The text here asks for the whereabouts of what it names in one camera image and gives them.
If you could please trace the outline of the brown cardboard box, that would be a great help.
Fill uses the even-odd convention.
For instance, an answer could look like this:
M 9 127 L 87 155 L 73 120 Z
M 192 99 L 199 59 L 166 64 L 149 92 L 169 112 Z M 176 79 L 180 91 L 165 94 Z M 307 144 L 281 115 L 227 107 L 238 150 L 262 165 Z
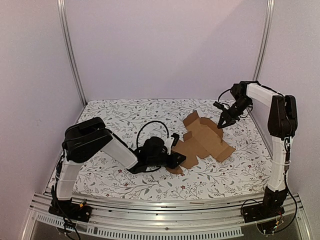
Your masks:
M 186 156 L 186 159 L 173 169 L 166 168 L 172 174 L 182 174 L 182 168 L 191 169 L 199 164 L 198 159 L 210 156 L 222 163 L 236 150 L 223 140 L 223 130 L 211 119 L 200 117 L 197 111 L 189 114 L 183 124 L 187 133 L 172 150 Z

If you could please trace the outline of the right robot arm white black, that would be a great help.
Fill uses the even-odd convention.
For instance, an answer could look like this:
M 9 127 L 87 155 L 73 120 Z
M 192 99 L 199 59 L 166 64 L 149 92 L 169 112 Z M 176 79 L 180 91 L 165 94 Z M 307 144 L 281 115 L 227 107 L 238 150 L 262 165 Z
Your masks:
M 219 129 L 240 121 L 244 111 L 253 108 L 253 101 L 269 108 L 267 129 L 273 150 L 271 175 L 264 191 L 264 203 L 258 208 L 262 218 L 269 218 L 278 210 L 278 203 L 284 201 L 288 194 L 287 173 L 291 163 L 292 142 L 298 128 L 296 98 L 275 91 L 258 81 L 240 81 L 226 91 L 231 93 L 234 103 L 226 107 L 226 103 L 217 100 L 213 104 L 221 110 L 217 124 Z

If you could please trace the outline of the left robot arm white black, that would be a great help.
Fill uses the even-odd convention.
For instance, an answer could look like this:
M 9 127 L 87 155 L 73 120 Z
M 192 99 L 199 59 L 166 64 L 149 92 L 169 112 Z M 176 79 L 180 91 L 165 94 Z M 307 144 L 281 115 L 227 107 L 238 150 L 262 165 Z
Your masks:
M 147 173 L 149 167 L 153 171 L 161 167 L 174 170 L 186 160 L 185 155 L 173 150 L 179 138 L 176 133 L 167 134 L 165 140 L 153 136 L 133 150 L 109 130 L 100 117 L 69 127 L 64 134 L 62 154 L 55 170 L 55 209 L 63 217 L 74 213 L 74 205 L 69 200 L 78 173 L 96 153 L 107 154 L 132 174 Z

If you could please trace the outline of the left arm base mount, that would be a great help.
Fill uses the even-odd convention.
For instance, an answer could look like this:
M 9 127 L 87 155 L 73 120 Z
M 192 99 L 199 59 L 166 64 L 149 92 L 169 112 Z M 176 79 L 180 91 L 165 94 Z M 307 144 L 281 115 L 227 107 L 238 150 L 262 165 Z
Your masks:
M 48 212 L 66 219 L 88 223 L 92 210 L 92 207 L 87 205 L 87 199 L 83 199 L 80 203 L 74 203 L 72 199 L 58 200 L 53 196 Z

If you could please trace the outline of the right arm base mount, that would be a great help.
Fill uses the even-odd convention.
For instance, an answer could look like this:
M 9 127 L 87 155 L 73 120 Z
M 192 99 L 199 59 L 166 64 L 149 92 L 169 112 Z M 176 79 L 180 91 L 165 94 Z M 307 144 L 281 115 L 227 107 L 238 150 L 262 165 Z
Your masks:
M 240 207 L 240 214 L 242 215 L 245 223 L 261 221 L 285 213 L 283 206 L 267 207 L 262 202 L 255 199 L 245 200 Z

